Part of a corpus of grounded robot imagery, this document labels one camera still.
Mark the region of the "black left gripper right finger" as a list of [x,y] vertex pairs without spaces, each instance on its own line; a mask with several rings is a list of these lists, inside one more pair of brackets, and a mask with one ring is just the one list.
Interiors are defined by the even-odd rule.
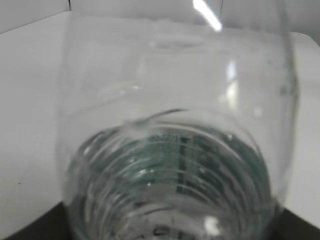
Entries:
[[297,214],[275,204],[272,240],[320,240],[320,229]]

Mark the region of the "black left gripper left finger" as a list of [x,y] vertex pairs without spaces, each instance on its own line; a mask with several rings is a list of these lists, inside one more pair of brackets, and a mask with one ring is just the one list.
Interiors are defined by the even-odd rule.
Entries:
[[73,240],[63,203],[60,202],[26,227],[5,237],[4,240]]

